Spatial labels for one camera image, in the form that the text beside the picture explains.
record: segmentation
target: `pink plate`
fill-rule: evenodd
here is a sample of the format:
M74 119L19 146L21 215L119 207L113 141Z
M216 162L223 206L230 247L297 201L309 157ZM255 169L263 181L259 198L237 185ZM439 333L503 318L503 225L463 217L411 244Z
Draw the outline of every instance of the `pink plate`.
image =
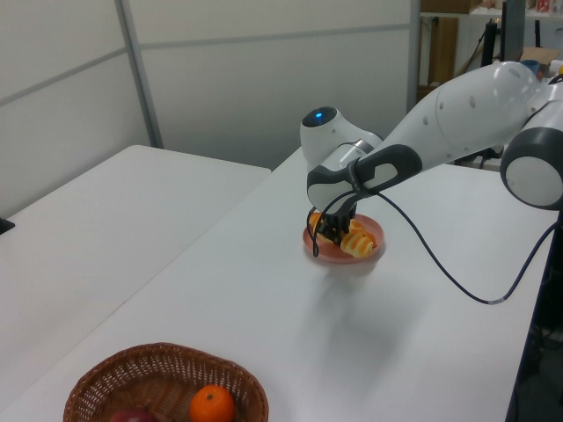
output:
M323 239L317 238L317 245L318 245L318 258L323 259L327 262L333 262L336 264L353 264L354 262L361 262L366 259L374 258L378 256L377 253L379 248L384 244L384 230L381 228L378 222L372 220L365 215L356 215L355 219L360 222L363 227L375 236L377 241L377 246L373 249L373 251L361 258L354 258L352 255L345 253L339 246L333 244L332 242L327 242ZM309 232L307 228L303 231L303 243L305 244L305 248L311 253L313 251L313 241L309 237Z

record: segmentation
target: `white table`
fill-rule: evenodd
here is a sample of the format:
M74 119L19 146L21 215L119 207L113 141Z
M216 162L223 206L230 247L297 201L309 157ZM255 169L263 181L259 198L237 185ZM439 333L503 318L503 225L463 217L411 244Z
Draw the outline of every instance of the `white table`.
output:
M438 270L380 199L376 264L330 266L301 235L297 151L67 354L0 421L62 420L78 378L126 347L167 341L255 374L278 421L504 421L548 252L513 296L486 306ZM502 296L556 214L515 200L498 174L440 166L387 191L473 293Z
M11 217L0 236L0 411L269 173L134 146Z

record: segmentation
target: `box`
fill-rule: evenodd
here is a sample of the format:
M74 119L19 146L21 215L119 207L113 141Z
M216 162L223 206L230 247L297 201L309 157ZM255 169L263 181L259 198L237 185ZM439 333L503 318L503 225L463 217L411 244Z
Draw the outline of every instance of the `box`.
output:
M430 13L469 14L482 0L420 0L420 11Z

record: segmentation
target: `tangerine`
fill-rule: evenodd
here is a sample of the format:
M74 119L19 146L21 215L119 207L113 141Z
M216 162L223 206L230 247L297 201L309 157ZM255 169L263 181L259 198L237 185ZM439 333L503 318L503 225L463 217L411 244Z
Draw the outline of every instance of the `tangerine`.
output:
M234 418L235 401L220 385L206 385L195 393L190 403L192 422L232 422Z

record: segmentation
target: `wicker basket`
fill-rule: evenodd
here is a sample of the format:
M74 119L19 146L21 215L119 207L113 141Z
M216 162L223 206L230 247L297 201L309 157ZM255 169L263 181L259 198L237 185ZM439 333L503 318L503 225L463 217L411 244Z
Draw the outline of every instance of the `wicker basket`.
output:
M70 393L63 422L107 422L120 410L144 408L159 422L188 422L194 394L224 386L235 400L236 422L266 422L268 405L258 380L234 362L168 343L116 353L84 375Z

